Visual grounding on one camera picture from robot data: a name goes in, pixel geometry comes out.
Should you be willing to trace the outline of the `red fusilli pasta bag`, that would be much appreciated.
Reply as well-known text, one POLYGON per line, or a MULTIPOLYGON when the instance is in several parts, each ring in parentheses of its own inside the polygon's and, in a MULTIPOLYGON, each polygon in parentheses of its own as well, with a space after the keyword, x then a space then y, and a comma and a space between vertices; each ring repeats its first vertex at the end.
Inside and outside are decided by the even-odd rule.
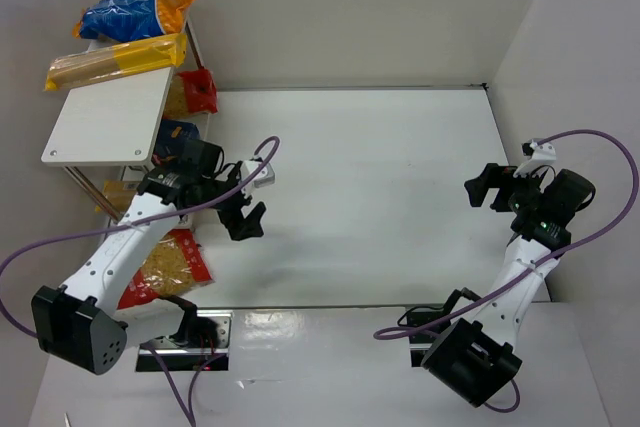
POLYGON ((193 233, 174 229, 153 248, 133 276, 119 300, 118 309, 181 295, 212 281, 213 275, 193 233))

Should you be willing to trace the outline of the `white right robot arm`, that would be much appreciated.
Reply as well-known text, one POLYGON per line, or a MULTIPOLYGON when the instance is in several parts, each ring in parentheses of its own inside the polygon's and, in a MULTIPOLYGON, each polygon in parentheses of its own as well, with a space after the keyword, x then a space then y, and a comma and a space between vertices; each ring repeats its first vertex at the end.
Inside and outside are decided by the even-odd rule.
POLYGON ((513 166, 489 163, 464 184, 473 207, 496 190, 490 207, 514 213, 514 235, 491 287, 498 296, 448 322, 421 365, 474 407, 485 404, 518 373, 522 362, 515 345, 525 313, 559 263, 555 250, 571 242, 569 222, 596 192, 590 181, 567 169, 555 174, 549 185, 543 185, 542 177, 540 169, 519 177, 513 166))

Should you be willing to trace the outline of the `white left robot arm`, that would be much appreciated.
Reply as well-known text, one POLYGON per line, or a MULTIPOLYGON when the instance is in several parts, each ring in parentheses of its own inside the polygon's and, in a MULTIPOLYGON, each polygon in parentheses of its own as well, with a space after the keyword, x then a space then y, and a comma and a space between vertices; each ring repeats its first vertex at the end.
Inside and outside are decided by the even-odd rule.
POLYGON ((178 345, 201 340, 211 345, 214 322, 192 302, 176 295, 118 309, 134 275, 158 243, 188 214, 212 208, 234 241, 263 236, 263 202, 252 206, 255 189, 271 185, 268 157, 254 155, 218 168, 223 149, 189 140, 182 155, 147 173, 129 209, 85 264, 59 287, 41 287, 31 300, 40 348, 95 375, 108 372, 129 347, 160 337, 178 345))

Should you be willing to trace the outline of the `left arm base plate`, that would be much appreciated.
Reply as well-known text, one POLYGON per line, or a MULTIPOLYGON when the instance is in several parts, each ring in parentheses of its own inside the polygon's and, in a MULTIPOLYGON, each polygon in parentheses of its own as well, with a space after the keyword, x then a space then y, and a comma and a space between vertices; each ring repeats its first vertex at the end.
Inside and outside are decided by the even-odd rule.
POLYGON ((205 371, 227 371, 232 330, 231 310, 199 309, 203 329, 188 340, 157 337, 149 342, 170 372, 196 372, 207 361, 205 371))

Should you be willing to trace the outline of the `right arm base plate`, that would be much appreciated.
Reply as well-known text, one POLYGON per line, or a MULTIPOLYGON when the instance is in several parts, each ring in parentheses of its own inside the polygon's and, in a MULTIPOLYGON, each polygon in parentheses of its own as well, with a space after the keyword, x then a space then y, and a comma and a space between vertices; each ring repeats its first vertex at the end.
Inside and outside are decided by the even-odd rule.
MULTIPOLYGON (((479 299, 480 296, 478 294, 467 288, 462 288, 461 290, 456 289, 442 304, 422 304, 407 308, 397 319, 396 325, 398 327, 417 328, 423 324, 436 321, 441 317, 479 299)), ((444 332, 450 325, 451 322, 446 321, 409 337, 412 368, 419 368, 421 366, 424 356, 436 340, 434 334, 444 332)))

